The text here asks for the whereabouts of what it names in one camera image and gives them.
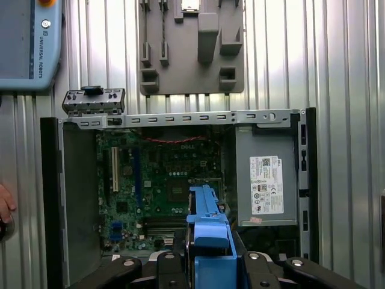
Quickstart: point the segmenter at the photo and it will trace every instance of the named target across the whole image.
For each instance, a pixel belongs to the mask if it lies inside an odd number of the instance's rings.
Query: white sticker
[[[282,160],[251,157],[250,181],[252,214],[283,214]]]

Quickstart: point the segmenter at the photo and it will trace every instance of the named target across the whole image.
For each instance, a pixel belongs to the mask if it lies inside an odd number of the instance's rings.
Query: metal sheet wall
[[[126,88],[129,114],[316,106],[321,262],[365,287],[383,288],[383,1],[245,0],[245,92],[149,98],[137,87],[136,1],[65,2],[52,97],[7,97],[0,109],[0,181],[19,198],[19,232],[0,251],[0,288],[43,288],[37,119],[65,117],[64,93],[83,85]]]

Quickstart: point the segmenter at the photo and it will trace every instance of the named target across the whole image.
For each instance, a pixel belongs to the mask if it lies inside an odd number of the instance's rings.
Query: finger
[[[0,218],[4,223],[9,223],[11,221],[10,210],[8,210],[8,205],[4,199],[0,198]]]
[[[0,185],[0,197],[2,197],[7,203],[10,210],[16,209],[16,204],[12,198],[12,195],[9,191],[7,191],[2,185]]]

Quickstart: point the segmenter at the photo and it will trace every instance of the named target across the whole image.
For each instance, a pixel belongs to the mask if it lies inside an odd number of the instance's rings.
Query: motherboard
[[[155,139],[134,130],[97,133],[102,250],[162,250],[186,227],[190,186],[223,190],[212,135]]]

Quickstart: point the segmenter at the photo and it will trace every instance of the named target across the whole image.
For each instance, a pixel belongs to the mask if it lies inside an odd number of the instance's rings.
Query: cable
[[[141,134],[139,134],[136,131],[133,131],[131,129],[130,129],[130,132],[136,134],[137,136],[139,136],[143,140],[148,140],[148,141],[151,141],[153,143],[165,143],[165,144],[168,144],[168,145],[178,145],[178,144],[181,144],[181,143],[188,143],[189,141],[205,140],[206,139],[206,138],[204,138],[204,136],[199,135],[197,137],[189,137],[189,138],[186,138],[184,140],[157,140],[155,138],[143,137]]]

